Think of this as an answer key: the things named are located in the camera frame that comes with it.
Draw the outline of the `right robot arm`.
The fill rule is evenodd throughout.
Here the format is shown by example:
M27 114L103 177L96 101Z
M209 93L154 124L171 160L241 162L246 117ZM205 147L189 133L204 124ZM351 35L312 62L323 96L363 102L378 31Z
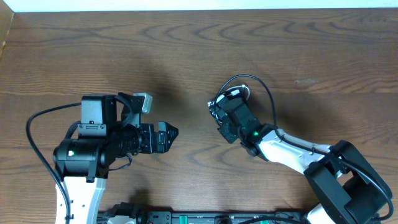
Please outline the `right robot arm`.
M319 203L303 216L304 222L376 223L392 216L390 188L350 142L314 144L261 124L240 94L223 93L208 107L230 144L239 140L250 156L305 176Z

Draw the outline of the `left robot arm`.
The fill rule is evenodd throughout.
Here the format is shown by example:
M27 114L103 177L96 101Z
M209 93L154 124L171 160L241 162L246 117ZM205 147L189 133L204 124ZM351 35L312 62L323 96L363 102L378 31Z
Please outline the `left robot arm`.
M167 122L159 128L141 122L152 97L85 95L81 120L74 123L53 152L57 187L56 223L96 223L111 164L117 158L168 152L178 129Z

